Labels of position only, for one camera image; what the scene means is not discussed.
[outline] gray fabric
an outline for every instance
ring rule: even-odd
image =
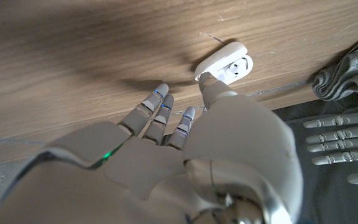
[[[313,91],[324,101],[338,100],[358,92],[358,44],[339,63],[317,74]]]

